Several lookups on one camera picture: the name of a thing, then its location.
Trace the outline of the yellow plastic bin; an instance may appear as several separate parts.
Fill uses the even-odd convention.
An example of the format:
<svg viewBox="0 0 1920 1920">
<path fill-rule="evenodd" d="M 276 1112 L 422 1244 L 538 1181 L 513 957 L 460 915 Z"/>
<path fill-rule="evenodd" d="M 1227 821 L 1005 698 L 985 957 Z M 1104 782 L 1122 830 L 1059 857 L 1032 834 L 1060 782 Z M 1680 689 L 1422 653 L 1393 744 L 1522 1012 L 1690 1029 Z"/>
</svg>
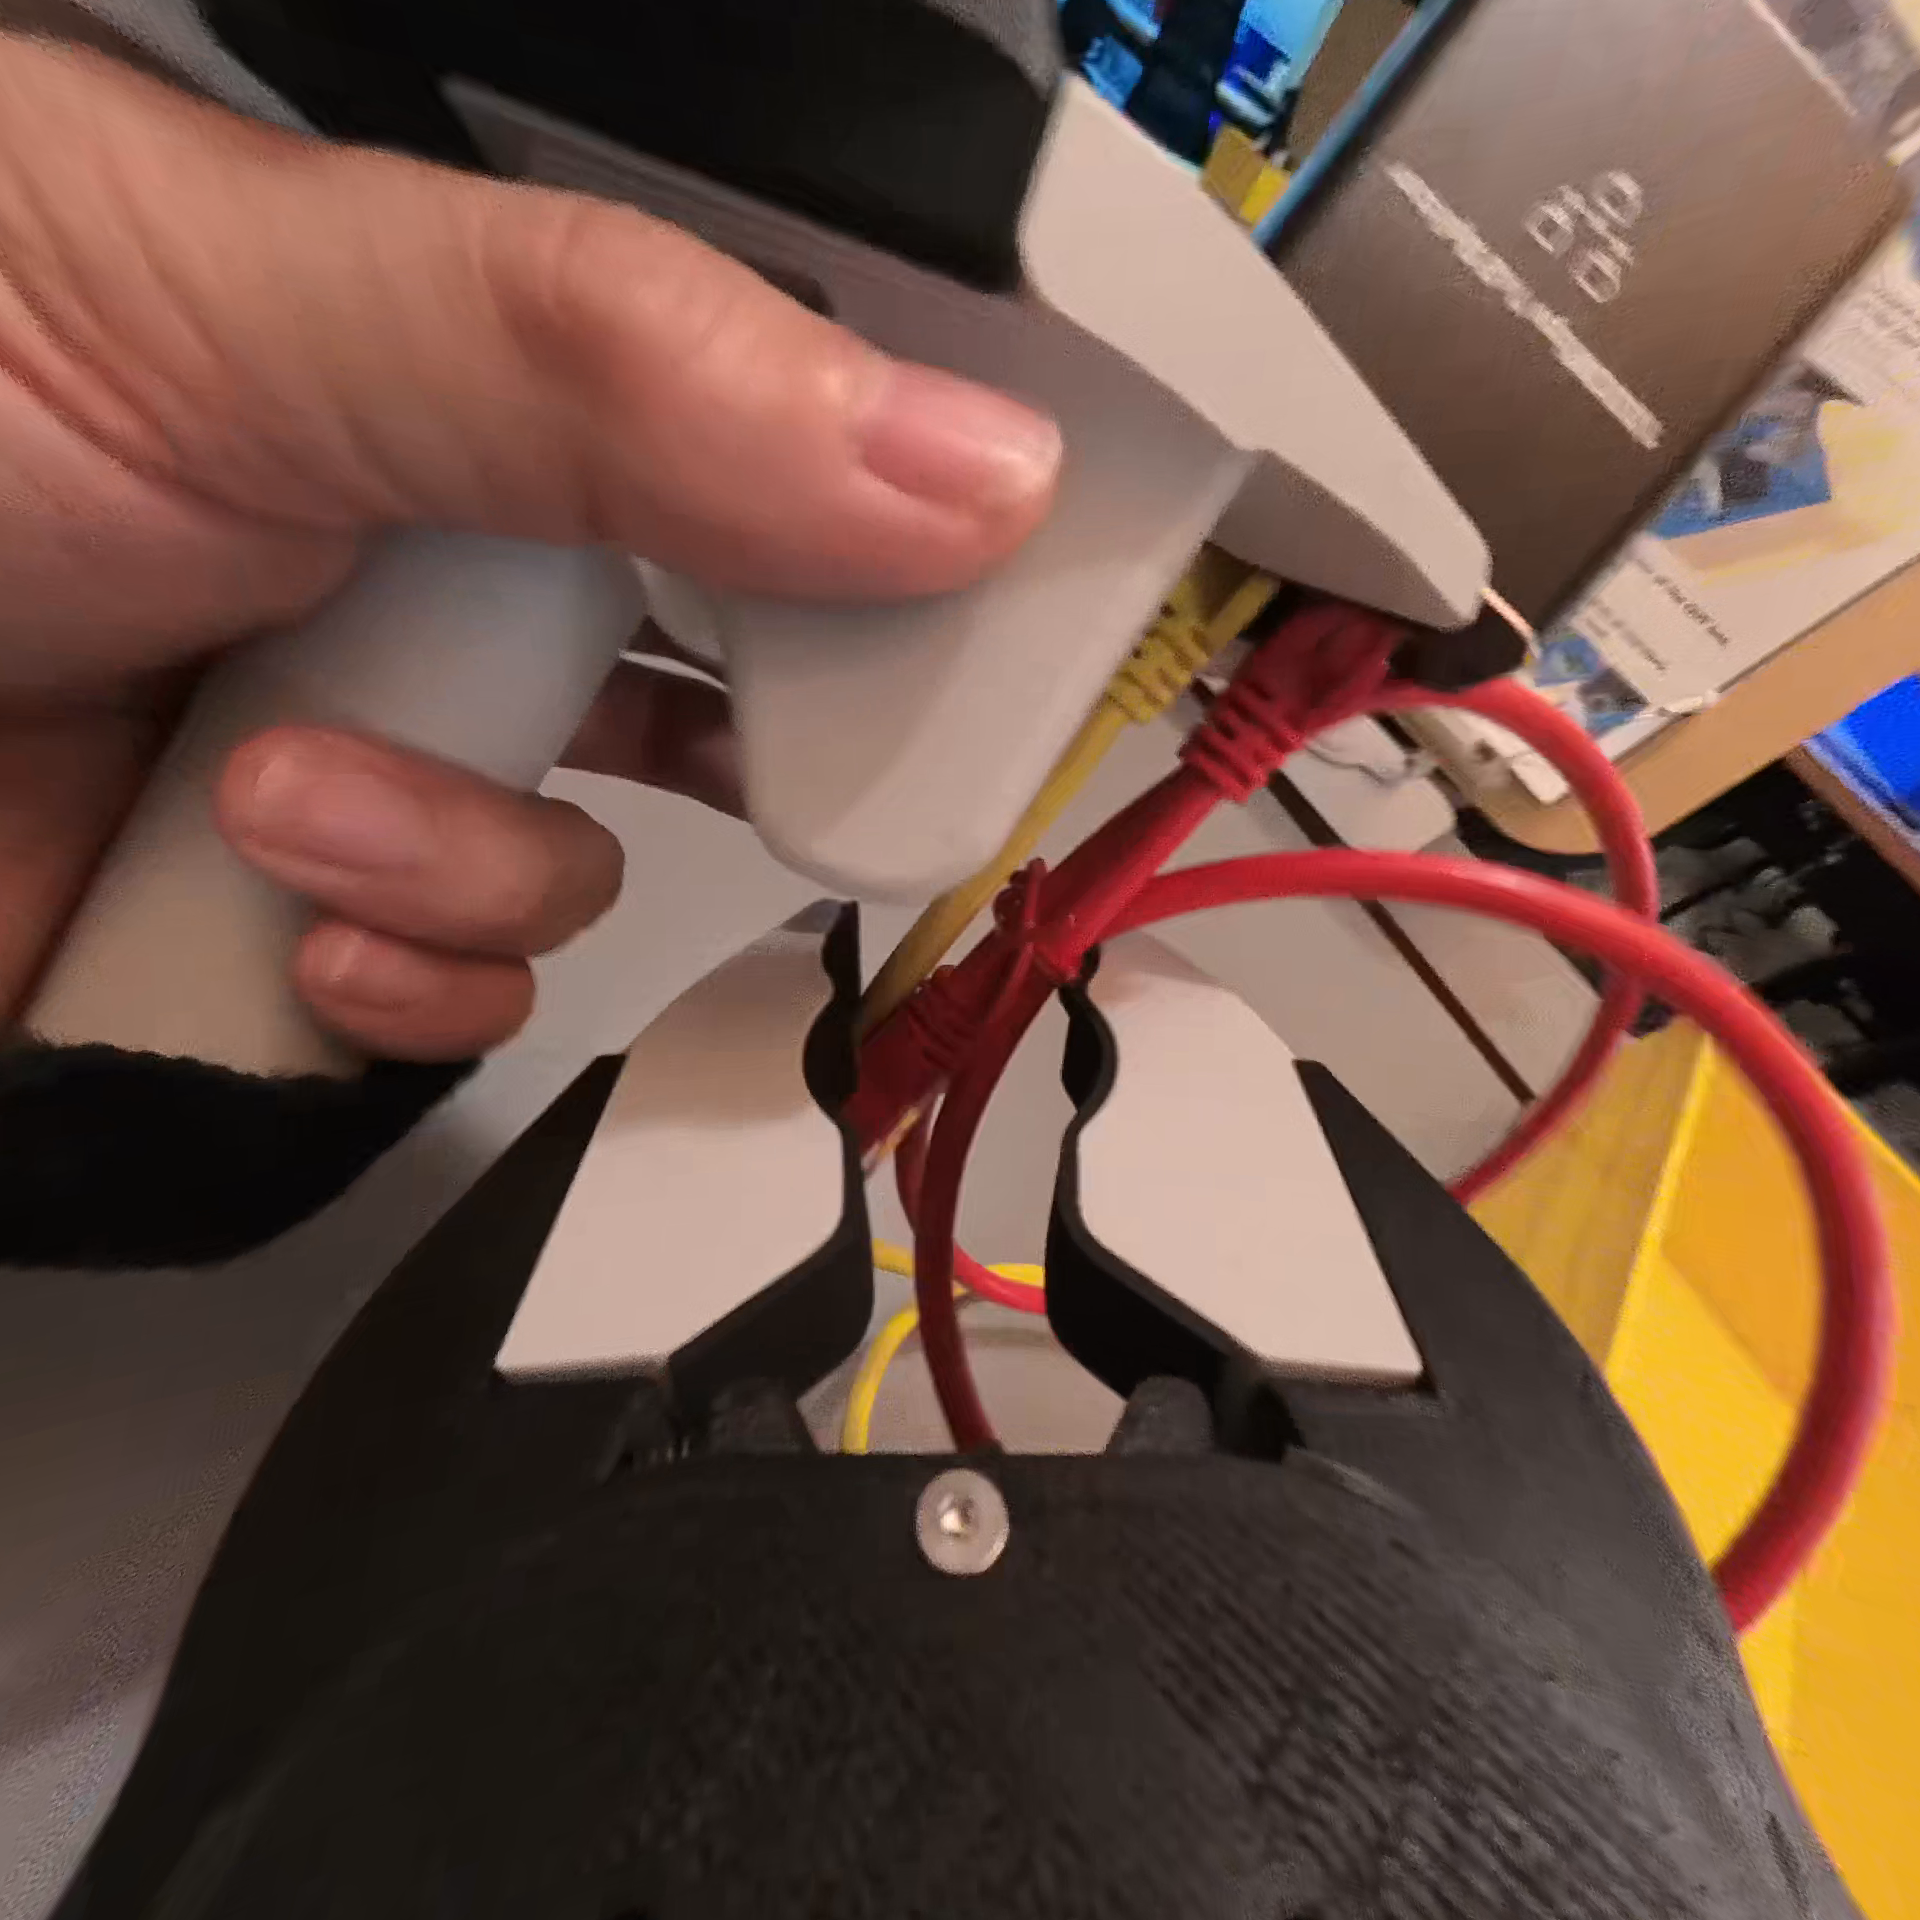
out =
<svg viewBox="0 0 1920 1920">
<path fill-rule="evenodd" d="M 1766 1732 L 1866 1915 L 1918 1915 L 1918 1187 L 1854 1123 L 1901 1294 L 1890 1408 L 1817 1558 L 1744 1636 Z M 1472 1202 L 1597 1362 L 1717 1557 L 1793 1438 L 1817 1249 L 1793 1154 L 1686 1025 L 1626 1045 L 1588 1105 Z"/>
</svg>

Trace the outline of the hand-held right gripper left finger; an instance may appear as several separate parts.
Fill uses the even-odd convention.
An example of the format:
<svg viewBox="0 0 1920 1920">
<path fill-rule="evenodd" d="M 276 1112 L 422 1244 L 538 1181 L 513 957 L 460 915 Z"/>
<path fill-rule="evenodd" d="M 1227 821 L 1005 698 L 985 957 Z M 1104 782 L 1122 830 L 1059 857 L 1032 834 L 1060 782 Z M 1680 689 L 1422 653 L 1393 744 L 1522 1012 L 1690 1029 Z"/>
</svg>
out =
<svg viewBox="0 0 1920 1920">
<path fill-rule="evenodd" d="M 819 901 L 627 1046 L 497 1377 L 650 1378 L 675 1404 L 832 1377 L 873 1317 L 854 1082 L 860 915 Z"/>
</svg>

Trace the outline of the person's left hand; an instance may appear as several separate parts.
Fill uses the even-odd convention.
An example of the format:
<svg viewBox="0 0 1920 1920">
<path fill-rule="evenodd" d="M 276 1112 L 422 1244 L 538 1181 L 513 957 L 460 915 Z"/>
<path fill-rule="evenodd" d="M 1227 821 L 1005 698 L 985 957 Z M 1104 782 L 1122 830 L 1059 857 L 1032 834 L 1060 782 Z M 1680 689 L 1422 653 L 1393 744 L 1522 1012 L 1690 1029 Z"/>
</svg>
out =
<svg viewBox="0 0 1920 1920">
<path fill-rule="evenodd" d="M 4 1019 L 202 666 L 365 540 L 897 602 L 1005 563 L 1066 460 L 684 232 L 259 124 L 68 4 L 4 28 L 3 402 Z"/>
</svg>

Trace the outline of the grey metal stand base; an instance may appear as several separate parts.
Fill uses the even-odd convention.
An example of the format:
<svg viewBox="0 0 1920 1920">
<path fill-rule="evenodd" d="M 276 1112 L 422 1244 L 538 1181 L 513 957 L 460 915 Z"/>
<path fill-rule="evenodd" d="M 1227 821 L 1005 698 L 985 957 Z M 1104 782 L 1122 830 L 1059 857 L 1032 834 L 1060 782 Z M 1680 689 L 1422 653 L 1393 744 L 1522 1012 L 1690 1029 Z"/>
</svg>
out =
<svg viewBox="0 0 1920 1920">
<path fill-rule="evenodd" d="M 1465 808 L 1554 805 L 1568 782 L 1510 732 L 1454 710 L 1368 716 L 1291 755 L 1280 779 L 1356 849 L 1417 853 Z"/>
</svg>

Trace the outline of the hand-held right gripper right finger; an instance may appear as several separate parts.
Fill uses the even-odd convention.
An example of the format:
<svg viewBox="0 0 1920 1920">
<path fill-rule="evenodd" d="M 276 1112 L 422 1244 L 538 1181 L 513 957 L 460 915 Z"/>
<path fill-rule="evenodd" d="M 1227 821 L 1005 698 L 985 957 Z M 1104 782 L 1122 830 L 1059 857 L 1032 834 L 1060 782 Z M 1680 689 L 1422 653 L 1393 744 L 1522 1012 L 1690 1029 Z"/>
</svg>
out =
<svg viewBox="0 0 1920 1920">
<path fill-rule="evenodd" d="M 1148 933 L 1101 946 L 1062 1008 L 1045 1251 L 1062 1349 L 1121 1396 L 1153 1377 L 1417 1387 L 1419 1345 L 1280 1033 Z"/>
</svg>

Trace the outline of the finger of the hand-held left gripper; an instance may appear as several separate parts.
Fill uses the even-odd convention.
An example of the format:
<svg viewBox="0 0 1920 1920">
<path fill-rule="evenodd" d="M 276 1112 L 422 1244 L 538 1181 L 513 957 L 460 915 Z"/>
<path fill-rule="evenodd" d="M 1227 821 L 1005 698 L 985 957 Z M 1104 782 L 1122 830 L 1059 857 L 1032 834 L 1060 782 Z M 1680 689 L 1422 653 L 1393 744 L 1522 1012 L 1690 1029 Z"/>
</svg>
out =
<svg viewBox="0 0 1920 1920">
<path fill-rule="evenodd" d="M 1253 236 L 1084 80 L 1051 96 L 1017 245 L 1028 293 L 1224 444 L 1214 545 L 1422 629 L 1478 617 L 1490 553 L 1454 494 Z"/>
</svg>

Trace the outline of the printed instruction sheet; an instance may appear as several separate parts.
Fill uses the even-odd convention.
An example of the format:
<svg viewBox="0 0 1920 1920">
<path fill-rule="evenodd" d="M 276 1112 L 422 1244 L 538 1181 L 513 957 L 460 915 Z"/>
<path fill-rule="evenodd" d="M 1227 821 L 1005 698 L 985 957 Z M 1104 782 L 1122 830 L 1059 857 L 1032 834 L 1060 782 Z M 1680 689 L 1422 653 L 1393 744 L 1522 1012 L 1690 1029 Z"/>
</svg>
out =
<svg viewBox="0 0 1920 1920">
<path fill-rule="evenodd" d="M 1918 553 L 1918 219 L 1544 637 L 1594 737 L 1712 705 Z"/>
</svg>

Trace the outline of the black ethernet splitter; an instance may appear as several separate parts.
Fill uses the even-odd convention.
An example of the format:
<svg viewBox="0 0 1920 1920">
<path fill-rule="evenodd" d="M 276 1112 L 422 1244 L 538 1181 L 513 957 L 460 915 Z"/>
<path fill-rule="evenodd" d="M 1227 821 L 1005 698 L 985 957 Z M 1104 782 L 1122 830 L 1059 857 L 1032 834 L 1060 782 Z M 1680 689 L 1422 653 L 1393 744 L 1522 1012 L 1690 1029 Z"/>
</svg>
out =
<svg viewBox="0 0 1920 1920">
<path fill-rule="evenodd" d="M 1424 4 L 1265 249 L 1544 627 L 1901 210 L 1766 4 Z"/>
</svg>

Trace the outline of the instruction sheet on wooden stand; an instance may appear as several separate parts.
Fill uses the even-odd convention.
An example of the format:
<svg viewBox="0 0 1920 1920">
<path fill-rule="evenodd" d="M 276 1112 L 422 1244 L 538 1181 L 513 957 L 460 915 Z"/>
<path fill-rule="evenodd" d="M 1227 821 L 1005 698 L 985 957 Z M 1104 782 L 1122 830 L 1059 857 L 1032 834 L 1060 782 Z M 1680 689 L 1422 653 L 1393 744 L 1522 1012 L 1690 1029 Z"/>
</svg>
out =
<svg viewBox="0 0 1920 1920">
<path fill-rule="evenodd" d="M 1918 666 L 1915 526 L 1819 545 L 1780 522 L 1640 536 L 1541 636 L 1526 682 L 1662 833 Z"/>
</svg>

